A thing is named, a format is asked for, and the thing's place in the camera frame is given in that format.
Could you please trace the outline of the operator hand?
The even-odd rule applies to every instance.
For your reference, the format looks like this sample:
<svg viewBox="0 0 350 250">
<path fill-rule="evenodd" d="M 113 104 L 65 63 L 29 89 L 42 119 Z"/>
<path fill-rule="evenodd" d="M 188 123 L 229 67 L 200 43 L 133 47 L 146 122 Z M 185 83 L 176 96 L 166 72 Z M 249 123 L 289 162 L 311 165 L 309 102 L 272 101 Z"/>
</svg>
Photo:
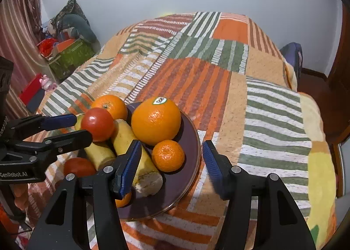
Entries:
<svg viewBox="0 0 350 250">
<path fill-rule="evenodd" d="M 11 186 L 14 194 L 14 203 L 22 211 L 28 206 L 28 185 L 27 184 L 15 184 Z"/>
</svg>

